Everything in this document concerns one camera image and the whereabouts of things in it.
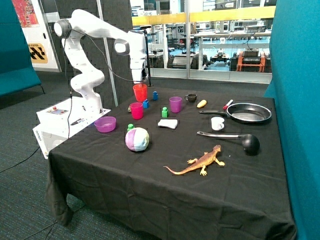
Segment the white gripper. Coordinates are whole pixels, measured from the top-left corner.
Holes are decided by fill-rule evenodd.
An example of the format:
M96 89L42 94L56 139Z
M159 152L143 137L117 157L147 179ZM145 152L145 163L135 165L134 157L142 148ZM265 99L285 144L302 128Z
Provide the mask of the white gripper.
M138 84L139 88L143 87L142 82L148 80L149 71L147 67L146 59L131 59L130 69L132 74L132 80L135 84Z

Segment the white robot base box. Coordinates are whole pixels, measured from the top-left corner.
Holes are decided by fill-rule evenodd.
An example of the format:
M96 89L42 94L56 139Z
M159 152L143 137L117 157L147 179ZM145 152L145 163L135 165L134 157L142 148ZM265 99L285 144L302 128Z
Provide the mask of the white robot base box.
M69 97L36 113L39 124L33 128L34 136L45 159L49 152L92 124L110 110L103 108L92 113L85 107L82 97Z

